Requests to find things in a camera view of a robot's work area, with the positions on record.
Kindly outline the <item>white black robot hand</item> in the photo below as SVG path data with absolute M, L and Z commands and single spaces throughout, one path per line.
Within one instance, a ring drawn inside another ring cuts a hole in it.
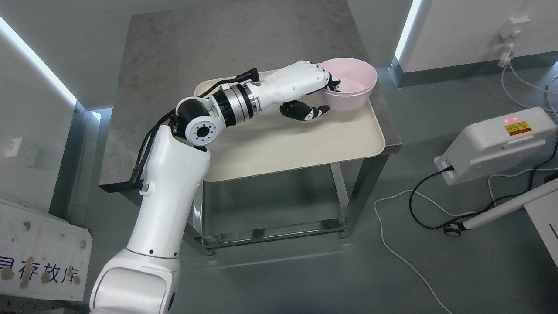
M 270 105 L 280 105 L 283 116 L 309 121 L 327 113 L 328 105 L 311 107 L 299 99 L 325 88 L 328 91 L 341 92 L 341 80 L 330 74 L 317 64 L 307 60 L 299 60 L 269 74 L 260 81 L 259 85 L 246 83 L 245 86 L 257 101 L 259 112 Z

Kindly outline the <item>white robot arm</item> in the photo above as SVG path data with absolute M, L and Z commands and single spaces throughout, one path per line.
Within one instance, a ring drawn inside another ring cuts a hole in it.
M 106 263 L 95 282 L 92 314 L 170 312 L 190 207 L 211 161 L 207 145 L 257 109 L 245 82 L 260 82 L 257 69 L 183 99 L 148 131 L 125 185 L 142 195 L 137 221 L 126 248 Z

